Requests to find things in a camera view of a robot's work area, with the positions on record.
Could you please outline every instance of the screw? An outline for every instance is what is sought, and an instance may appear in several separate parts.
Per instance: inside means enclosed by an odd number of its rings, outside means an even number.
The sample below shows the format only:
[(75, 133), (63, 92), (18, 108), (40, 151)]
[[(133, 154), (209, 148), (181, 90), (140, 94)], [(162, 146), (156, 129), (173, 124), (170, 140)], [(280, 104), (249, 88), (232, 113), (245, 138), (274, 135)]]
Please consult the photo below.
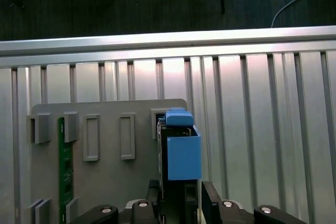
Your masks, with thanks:
[(102, 209), (101, 212), (102, 212), (103, 214), (107, 214), (107, 213), (109, 213), (110, 211), (112, 211), (110, 207), (105, 207), (105, 208)]
[(233, 204), (232, 204), (230, 201), (225, 201), (225, 202), (223, 202), (223, 205), (226, 206), (226, 207), (231, 207), (231, 206), (233, 206)]
[(266, 214), (270, 214), (272, 212), (272, 210), (269, 209), (268, 207), (262, 207), (261, 210)]
[(146, 202), (139, 203), (139, 207), (146, 207), (146, 206), (148, 206), (148, 204)]

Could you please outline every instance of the dark floor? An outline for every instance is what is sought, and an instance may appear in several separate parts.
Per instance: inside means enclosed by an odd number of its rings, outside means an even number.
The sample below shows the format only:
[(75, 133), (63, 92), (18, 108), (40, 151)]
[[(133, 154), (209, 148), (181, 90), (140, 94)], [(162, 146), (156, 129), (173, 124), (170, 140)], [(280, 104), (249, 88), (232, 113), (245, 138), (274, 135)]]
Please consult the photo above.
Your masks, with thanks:
[[(269, 27), (290, 0), (0, 0), (0, 40)], [(336, 25), (336, 0), (301, 0), (275, 27)]]

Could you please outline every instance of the gray bracket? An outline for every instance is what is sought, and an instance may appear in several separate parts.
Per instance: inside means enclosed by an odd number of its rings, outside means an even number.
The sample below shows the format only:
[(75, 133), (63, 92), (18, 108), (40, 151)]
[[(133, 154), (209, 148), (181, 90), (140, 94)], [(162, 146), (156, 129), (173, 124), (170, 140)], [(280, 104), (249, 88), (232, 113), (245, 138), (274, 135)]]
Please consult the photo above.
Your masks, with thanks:
[(121, 159), (135, 159), (134, 115), (135, 113), (120, 115)]
[(27, 116), (27, 137), (31, 143), (49, 142), (50, 113)]
[(156, 115), (164, 114), (170, 108), (157, 108), (151, 109), (151, 120), (152, 120), (152, 139), (156, 139)]
[(49, 224), (51, 199), (42, 201), (35, 207), (35, 224)]
[(78, 217), (78, 198), (72, 199), (65, 207), (68, 224)]
[(65, 112), (64, 114), (57, 115), (57, 119), (64, 118), (65, 126), (65, 143), (70, 143), (79, 139), (78, 130), (78, 113)]
[(98, 161), (100, 159), (99, 115), (83, 116), (83, 160)]

